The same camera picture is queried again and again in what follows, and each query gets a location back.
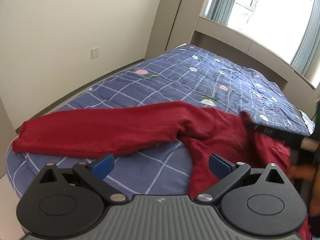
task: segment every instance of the plaid bedspread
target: plaid bedspread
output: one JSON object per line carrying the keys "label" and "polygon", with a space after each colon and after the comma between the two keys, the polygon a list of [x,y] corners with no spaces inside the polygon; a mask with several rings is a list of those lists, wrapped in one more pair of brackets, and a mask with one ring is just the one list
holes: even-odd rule
{"label": "plaid bedspread", "polygon": [[[132,107],[177,100],[233,114],[244,110],[255,122],[308,135],[301,117],[275,83],[256,70],[192,45],[120,71],[93,85],[58,111]],[[67,168],[79,161],[91,162],[89,159],[15,153],[9,147],[7,175],[21,197],[45,163],[54,162],[60,168]],[[105,181],[129,197],[187,192],[192,162],[180,141],[117,158],[115,163]]]}

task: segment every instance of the red sweatshirt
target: red sweatshirt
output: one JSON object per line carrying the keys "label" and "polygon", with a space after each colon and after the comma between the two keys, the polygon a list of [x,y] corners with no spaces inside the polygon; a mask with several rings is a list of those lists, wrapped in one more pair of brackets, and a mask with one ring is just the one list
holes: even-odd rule
{"label": "red sweatshirt", "polygon": [[175,139],[188,148],[193,170],[189,194],[195,197],[219,180],[209,170],[209,156],[236,163],[288,167],[290,151],[281,142],[245,130],[250,117],[181,101],[117,109],[78,109],[44,115],[23,123],[15,152],[98,158],[115,157]]}

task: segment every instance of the gray ribbed panel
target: gray ribbed panel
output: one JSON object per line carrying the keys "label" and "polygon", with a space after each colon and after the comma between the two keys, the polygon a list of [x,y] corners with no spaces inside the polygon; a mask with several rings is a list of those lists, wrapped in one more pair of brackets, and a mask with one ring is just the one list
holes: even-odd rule
{"label": "gray ribbed panel", "polygon": [[[113,206],[91,231],[69,240],[257,240],[223,223],[211,206],[182,196],[136,195],[129,204]],[[296,235],[282,238],[298,240]],[[23,240],[39,240],[26,236]]]}

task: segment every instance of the silver bolt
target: silver bolt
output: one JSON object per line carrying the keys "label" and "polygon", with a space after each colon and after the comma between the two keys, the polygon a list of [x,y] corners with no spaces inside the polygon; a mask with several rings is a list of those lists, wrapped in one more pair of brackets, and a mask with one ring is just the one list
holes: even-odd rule
{"label": "silver bolt", "polygon": [[122,202],[122,201],[125,201],[125,200],[126,200],[126,196],[123,195],[123,194],[120,194],[120,193],[118,193],[118,194],[112,194],[112,195],[110,196],[110,199],[111,199],[112,201],[114,201],[114,202]]}
{"label": "silver bolt", "polygon": [[213,196],[208,193],[203,193],[203,194],[199,194],[197,196],[197,199],[200,200],[201,202],[209,202],[213,200]]}

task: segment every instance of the gray curtain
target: gray curtain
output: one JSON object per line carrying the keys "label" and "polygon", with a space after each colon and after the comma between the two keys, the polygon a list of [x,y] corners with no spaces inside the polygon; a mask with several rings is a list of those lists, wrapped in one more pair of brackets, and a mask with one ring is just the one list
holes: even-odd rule
{"label": "gray curtain", "polygon": [[226,26],[235,1],[236,0],[213,0],[208,13],[208,18]]}
{"label": "gray curtain", "polygon": [[290,65],[305,75],[320,41],[320,0],[314,0],[310,19]]}

